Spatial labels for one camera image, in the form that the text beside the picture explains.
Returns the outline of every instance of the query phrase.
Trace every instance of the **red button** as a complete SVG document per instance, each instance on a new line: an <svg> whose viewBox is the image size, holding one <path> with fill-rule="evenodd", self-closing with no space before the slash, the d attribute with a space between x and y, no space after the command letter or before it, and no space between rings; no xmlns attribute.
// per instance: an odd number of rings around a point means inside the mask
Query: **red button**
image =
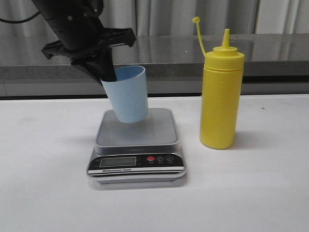
<svg viewBox="0 0 309 232"><path fill-rule="evenodd" d="M155 160L155 157L154 157L154 156L148 156L148 157L147 157L147 160L148 160L148 161L154 161L154 160Z"/></svg>

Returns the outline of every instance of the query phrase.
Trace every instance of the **blue plastic cup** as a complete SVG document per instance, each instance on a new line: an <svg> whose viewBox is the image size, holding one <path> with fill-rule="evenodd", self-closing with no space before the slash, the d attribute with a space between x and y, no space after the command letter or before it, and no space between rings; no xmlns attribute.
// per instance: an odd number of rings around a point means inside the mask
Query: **blue plastic cup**
<svg viewBox="0 0 309 232"><path fill-rule="evenodd" d="M123 123L134 123L148 115L145 68L138 65L115 69L117 81L102 81L116 117Z"/></svg>

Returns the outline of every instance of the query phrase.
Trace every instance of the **white tabletop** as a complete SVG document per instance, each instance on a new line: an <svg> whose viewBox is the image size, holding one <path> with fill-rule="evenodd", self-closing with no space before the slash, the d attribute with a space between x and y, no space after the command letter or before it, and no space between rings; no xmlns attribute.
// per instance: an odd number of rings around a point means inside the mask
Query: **white tabletop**
<svg viewBox="0 0 309 232"><path fill-rule="evenodd" d="M200 105L149 99L175 115L178 187L101 188L86 167L108 100L0 101L0 231L309 231L309 95L242 96L226 150L200 143Z"/></svg>

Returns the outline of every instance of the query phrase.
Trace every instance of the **yellow bottle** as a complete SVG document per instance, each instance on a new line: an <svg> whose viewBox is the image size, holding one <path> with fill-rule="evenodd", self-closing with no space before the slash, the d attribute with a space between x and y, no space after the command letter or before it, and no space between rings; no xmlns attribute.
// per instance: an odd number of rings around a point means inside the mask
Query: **yellow bottle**
<svg viewBox="0 0 309 232"><path fill-rule="evenodd" d="M229 29L225 29L222 46L205 52L200 140L211 148L224 149L234 143L239 97L243 76L244 54L229 46Z"/></svg>

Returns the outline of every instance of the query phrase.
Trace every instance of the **digital scale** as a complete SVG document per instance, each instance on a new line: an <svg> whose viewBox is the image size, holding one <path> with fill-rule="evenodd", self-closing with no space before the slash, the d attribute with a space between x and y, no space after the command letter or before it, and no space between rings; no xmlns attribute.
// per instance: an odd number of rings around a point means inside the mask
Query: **digital scale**
<svg viewBox="0 0 309 232"><path fill-rule="evenodd" d="M137 123L120 122L113 110L103 115L87 175L99 183L172 181L186 165L173 113L150 108Z"/></svg>

